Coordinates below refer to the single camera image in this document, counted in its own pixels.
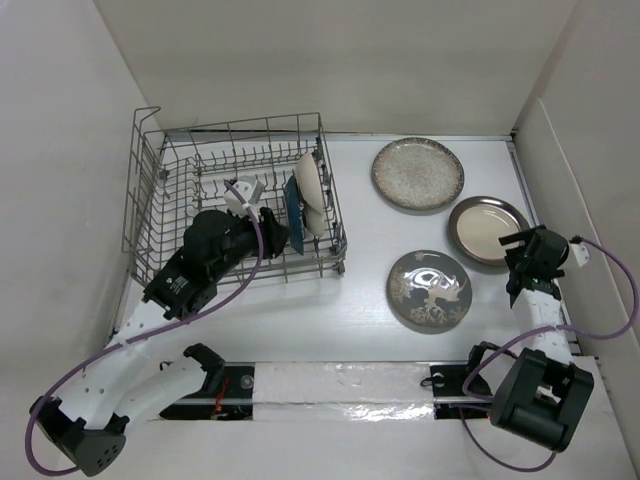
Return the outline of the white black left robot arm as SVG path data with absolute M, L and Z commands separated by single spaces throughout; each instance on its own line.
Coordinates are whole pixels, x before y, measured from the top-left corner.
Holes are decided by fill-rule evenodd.
M 196 215 L 183 244 L 144 290 L 141 303 L 99 354 L 58 380 L 30 409 L 25 450 L 35 459 L 35 428 L 88 477 L 110 466 L 137 423 L 175 401 L 222 387 L 225 361 L 202 343 L 188 346 L 143 382 L 136 379 L 164 333 L 212 313 L 219 281 L 248 257 L 279 256 L 289 237 L 273 212 L 246 206 L 235 216 L 219 210 Z

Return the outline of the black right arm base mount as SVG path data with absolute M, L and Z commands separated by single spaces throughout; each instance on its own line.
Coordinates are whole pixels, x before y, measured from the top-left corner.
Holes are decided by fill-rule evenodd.
M 471 349 L 465 362 L 429 367 L 429 373 L 420 381 L 420 386 L 433 395 L 436 420 L 490 418 L 491 403 L 465 395 L 462 386 L 485 354 L 497 349 L 497 345 L 483 341 Z

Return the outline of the grey tree pattern plate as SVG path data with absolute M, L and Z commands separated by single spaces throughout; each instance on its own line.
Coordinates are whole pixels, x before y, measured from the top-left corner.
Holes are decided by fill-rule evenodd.
M 391 310 L 411 326 L 449 330 L 471 309 L 473 289 L 462 265 L 434 250 L 415 250 L 401 256 L 386 281 Z

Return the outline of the cream divided plate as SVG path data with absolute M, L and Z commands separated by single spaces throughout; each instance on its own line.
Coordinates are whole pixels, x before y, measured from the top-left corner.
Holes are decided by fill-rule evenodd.
M 315 237 L 322 238 L 326 231 L 324 192 L 311 153 L 300 157 L 294 169 L 294 177 L 304 204 L 306 227 Z

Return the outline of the silver metal plate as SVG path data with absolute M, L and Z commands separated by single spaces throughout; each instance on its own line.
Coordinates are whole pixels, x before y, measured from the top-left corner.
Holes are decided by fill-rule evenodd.
M 499 239 L 530 228 L 525 216 L 510 203 L 489 196 L 466 198 L 449 214 L 447 231 L 453 245 L 486 266 L 505 267 L 505 248 Z

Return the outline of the blue shell shaped dish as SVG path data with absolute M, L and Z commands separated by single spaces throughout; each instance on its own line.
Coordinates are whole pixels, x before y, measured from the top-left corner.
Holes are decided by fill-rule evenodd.
M 302 224 L 302 213 L 300 208 L 297 182 L 294 175 L 291 175 L 285 184 L 284 200 L 288 226 L 290 230 L 289 243 L 296 253 L 298 253 L 299 255 L 303 255 L 304 231 Z

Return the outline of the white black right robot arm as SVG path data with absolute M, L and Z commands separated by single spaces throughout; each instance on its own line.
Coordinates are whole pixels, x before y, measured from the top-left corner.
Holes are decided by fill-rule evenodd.
M 594 388 L 573 360 L 555 280 L 562 266 L 582 266 L 586 249 L 543 225 L 499 239 L 509 269 L 506 291 L 520 329 L 521 353 L 494 394 L 491 423 L 561 453 L 569 446 Z

